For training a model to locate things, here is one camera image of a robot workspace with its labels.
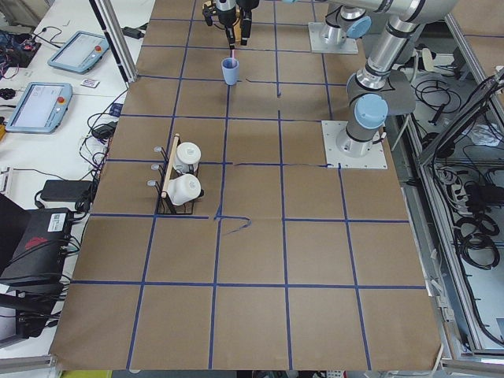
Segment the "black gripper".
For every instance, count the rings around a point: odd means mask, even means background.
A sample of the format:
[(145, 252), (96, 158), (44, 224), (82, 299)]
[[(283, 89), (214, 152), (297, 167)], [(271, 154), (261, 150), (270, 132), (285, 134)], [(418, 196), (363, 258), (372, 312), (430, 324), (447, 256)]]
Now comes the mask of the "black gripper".
[(242, 46), (248, 44), (252, 27), (252, 11), (259, 6), (259, 0), (222, 0), (206, 1), (202, 5), (202, 15), (208, 26), (213, 25), (213, 18), (217, 17), (219, 23), (224, 26), (225, 35), (228, 40), (230, 50), (235, 49), (234, 24), (238, 20), (236, 14), (240, 15), (240, 29)]

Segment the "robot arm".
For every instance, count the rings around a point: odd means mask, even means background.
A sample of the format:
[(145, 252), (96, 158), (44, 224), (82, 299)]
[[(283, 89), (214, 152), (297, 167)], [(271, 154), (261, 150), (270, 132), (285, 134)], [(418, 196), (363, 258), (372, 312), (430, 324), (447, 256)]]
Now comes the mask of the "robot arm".
[[(253, 10), (259, 0), (206, 1), (202, 15), (208, 26), (224, 31), (228, 47), (245, 46), (251, 35)], [(308, 24), (311, 50), (314, 53), (357, 54), (356, 40), (365, 35), (372, 19), (363, 8), (333, 2), (323, 23)]]
[(350, 38), (363, 36), (370, 28), (368, 12), (390, 16), (365, 65), (347, 82), (350, 117), (346, 128), (336, 137), (343, 154), (364, 157), (372, 146), (377, 130), (389, 115), (382, 97), (394, 63), (416, 30), (445, 17), (456, 1), (336, 1), (326, 21)]

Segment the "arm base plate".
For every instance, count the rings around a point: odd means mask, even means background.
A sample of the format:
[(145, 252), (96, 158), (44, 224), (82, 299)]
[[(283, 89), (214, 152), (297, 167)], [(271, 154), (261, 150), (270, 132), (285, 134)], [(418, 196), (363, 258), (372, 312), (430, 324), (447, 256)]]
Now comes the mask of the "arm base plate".
[(380, 135), (368, 142), (357, 142), (347, 134), (346, 121), (321, 121), (326, 165), (341, 169), (387, 169)]
[(334, 28), (326, 23), (308, 23), (312, 53), (320, 54), (358, 54), (355, 39), (347, 38), (341, 28)]

